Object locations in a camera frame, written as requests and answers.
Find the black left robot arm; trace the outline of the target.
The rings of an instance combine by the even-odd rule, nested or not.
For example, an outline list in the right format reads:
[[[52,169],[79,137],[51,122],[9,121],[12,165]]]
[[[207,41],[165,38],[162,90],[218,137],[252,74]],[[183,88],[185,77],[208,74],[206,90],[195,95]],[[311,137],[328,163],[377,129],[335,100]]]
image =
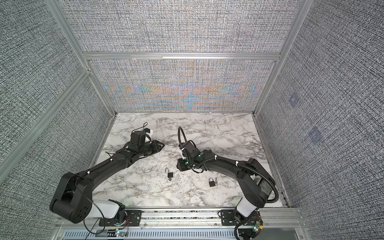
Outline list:
[[[165,144],[152,140],[146,131],[131,133],[131,139],[105,161],[79,173],[64,174],[50,203],[50,211],[78,224],[87,217],[106,219],[104,213],[93,201],[93,191],[114,174],[122,171],[140,159],[159,153]]]

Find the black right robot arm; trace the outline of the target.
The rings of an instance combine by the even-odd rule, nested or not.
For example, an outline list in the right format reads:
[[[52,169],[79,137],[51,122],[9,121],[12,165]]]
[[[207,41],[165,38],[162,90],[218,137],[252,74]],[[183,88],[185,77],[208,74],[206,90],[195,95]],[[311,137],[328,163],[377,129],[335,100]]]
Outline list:
[[[211,150],[200,151],[192,141],[180,143],[179,148],[182,157],[178,159],[177,168],[181,172],[217,172],[238,182],[244,196],[235,210],[243,218],[279,200],[275,180],[257,160],[250,158],[248,161],[237,161],[219,156]]]

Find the black padlock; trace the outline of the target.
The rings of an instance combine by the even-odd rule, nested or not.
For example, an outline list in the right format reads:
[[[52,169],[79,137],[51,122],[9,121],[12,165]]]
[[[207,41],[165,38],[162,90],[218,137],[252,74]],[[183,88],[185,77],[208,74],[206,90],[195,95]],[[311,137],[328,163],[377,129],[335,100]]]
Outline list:
[[[212,188],[212,187],[215,187],[218,185],[218,182],[217,182],[217,178],[209,178],[209,186]]]
[[[173,177],[174,177],[174,173],[173,173],[173,172],[170,172],[169,168],[166,168],[166,169],[165,169],[165,173],[167,174],[167,179],[168,179],[169,181],[171,181],[171,180],[173,179]]]

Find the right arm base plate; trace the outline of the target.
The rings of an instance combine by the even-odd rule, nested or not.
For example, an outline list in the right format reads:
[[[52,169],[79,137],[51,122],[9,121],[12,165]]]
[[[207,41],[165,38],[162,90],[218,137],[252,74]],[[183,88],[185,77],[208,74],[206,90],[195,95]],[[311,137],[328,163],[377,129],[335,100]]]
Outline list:
[[[220,217],[221,223],[223,226],[236,226],[237,224],[239,224],[240,222],[246,219],[246,217],[242,216],[240,213],[238,213],[234,209],[220,210],[218,212],[218,216]],[[256,226],[257,228],[259,228],[262,225],[263,225],[263,220],[258,210],[255,210],[250,215],[250,218],[243,223],[243,226]]]

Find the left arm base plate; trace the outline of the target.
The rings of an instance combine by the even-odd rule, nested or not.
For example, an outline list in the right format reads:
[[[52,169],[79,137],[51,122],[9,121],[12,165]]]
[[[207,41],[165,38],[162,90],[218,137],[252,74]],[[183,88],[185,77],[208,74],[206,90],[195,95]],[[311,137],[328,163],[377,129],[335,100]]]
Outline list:
[[[110,219],[100,219],[100,227],[138,227],[140,225],[142,211],[140,210],[120,210],[117,214]]]

